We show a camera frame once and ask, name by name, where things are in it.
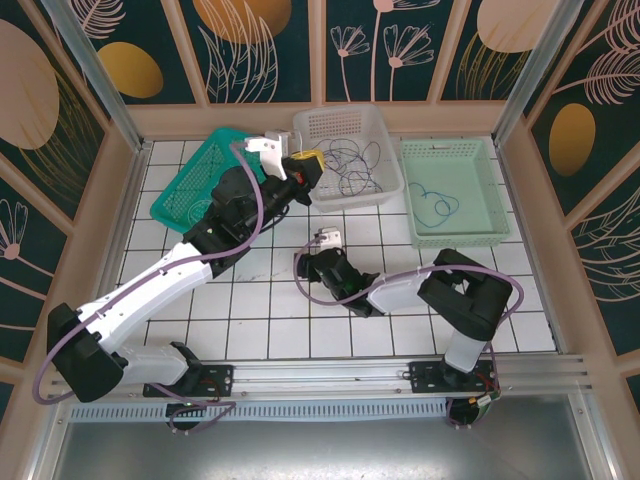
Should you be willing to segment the white plastic basket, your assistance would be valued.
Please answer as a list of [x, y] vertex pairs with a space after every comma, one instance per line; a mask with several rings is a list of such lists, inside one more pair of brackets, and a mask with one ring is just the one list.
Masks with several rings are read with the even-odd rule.
[[306, 150], [321, 150], [325, 172], [311, 193], [322, 213], [382, 205], [405, 188], [380, 110], [370, 104], [324, 107], [293, 119]]

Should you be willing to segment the mint green plastic basket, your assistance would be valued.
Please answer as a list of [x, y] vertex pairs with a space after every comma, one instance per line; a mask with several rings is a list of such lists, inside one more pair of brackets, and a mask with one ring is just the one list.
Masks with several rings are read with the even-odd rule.
[[414, 248], [494, 247], [510, 235], [482, 140], [403, 140], [400, 156]]

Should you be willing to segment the aluminium side rail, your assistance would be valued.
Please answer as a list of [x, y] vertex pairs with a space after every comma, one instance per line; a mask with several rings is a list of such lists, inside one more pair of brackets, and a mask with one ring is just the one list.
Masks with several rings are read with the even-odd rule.
[[535, 286], [556, 350], [568, 351], [562, 321], [554, 303], [553, 273], [549, 270], [550, 251], [560, 228], [557, 202], [551, 198], [544, 167], [530, 139], [511, 138], [496, 146], [505, 175], [509, 198], [527, 251]]
[[138, 205], [138, 196], [152, 148], [153, 143], [151, 141], [143, 140], [140, 149], [132, 157], [119, 203], [107, 236], [106, 246], [100, 257], [96, 278], [91, 293], [87, 297], [88, 302], [92, 302], [116, 288], [126, 250], [126, 242], [134, 221], [134, 214]]

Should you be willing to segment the grey metal sheet panel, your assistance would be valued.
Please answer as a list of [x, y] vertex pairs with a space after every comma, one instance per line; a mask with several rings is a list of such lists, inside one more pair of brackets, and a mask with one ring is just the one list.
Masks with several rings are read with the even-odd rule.
[[37, 480], [612, 480], [565, 421], [455, 430], [437, 419], [72, 424]]

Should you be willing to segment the teal plastic basket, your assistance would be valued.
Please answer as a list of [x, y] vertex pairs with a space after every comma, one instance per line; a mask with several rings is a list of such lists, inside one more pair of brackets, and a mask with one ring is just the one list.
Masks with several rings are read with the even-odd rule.
[[151, 217], [181, 234], [190, 230], [203, 218], [222, 174], [240, 166], [230, 145], [248, 137], [240, 130], [216, 129], [152, 204]]

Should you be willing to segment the aluminium frame post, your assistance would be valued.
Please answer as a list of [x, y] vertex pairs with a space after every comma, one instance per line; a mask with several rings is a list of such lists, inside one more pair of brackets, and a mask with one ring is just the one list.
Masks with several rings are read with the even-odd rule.
[[525, 106], [576, 22], [583, 3], [584, 0], [559, 0], [550, 15], [491, 132], [493, 145], [498, 152], [509, 139]]
[[136, 153], [148, 146], [100, 60], [93, 40], [107, 40], [126, 17], [123, 0], [38, 0], [51, 26], [78, 63], [126, 142]]

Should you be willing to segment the long aluminium base rail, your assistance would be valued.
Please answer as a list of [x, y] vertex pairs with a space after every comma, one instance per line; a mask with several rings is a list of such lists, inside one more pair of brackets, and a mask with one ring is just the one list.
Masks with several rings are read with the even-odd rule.
[[[239, 361], [229, 399], [294, 399], [381, 397], [410, 394], [433, 397], [470, 397], [471, 394], [413, 393], [403, 373], [414, 361], [435, 357], [307, 361]], [[496, 390], [504, 395], [555, 395], [589, 391], [592, 381], [580, 356], [507, 354], [495, 359]]]

